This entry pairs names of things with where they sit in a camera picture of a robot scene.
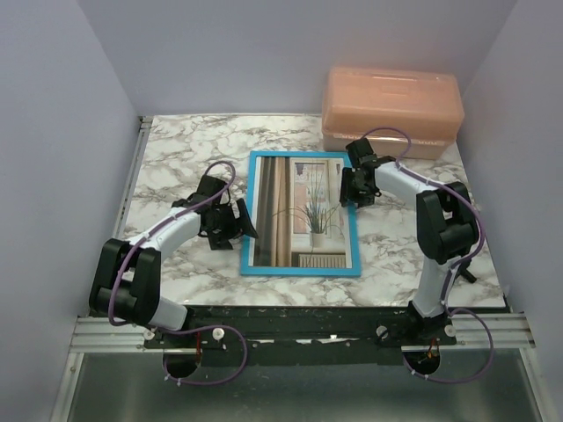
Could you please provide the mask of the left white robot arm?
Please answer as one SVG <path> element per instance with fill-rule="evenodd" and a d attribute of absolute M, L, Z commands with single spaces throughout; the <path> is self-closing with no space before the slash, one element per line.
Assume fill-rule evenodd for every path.
<path fill-rule="evenodd" d="M 244 199 L 230 200 L 230 184 L 201 177 L 195 193 L 172 203 L 169 213 L 129 240 L 111 238 L 101 249 L 89 295 L 90 311 L 112 324 L 137 324 L 165 330 L 176 347 L 194 340 L 187 308 L 161 295 L 161 266 L 181 245 L 201 237 L 212 251 L 228 251 L 242 236 L 256 239 Z"/>

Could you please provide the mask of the orange translucent plastic box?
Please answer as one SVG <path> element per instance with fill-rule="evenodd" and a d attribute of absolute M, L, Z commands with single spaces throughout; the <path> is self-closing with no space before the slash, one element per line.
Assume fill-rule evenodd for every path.
<path fill-rule="evenodd" d="M 450 74 L 334 67 L 322 105 L 323 149 L 343 151 L 367 136 L 379 156 L 436 160 L 464 120 L 457 80 Z"/>

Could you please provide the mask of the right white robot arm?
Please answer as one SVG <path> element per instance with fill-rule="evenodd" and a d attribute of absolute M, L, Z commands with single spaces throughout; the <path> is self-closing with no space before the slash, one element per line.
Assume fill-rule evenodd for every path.
<path fill-rule="evenodd" d="M 436 334 L 433 320 L 446 312 L 452 284 L 484 245 L 481 221 L 465 184 L 441 184 L 407 169 L 391 156 L 377 156 L 369 140 L 346 146 L 351 163 L 342 172 L 340 204 L 369 207 L 382 191 L 415 211 L 416 236 L 424 255 L 412 307 L 418 315 L 405 322 L 406 337 L 417 345 Z"/>

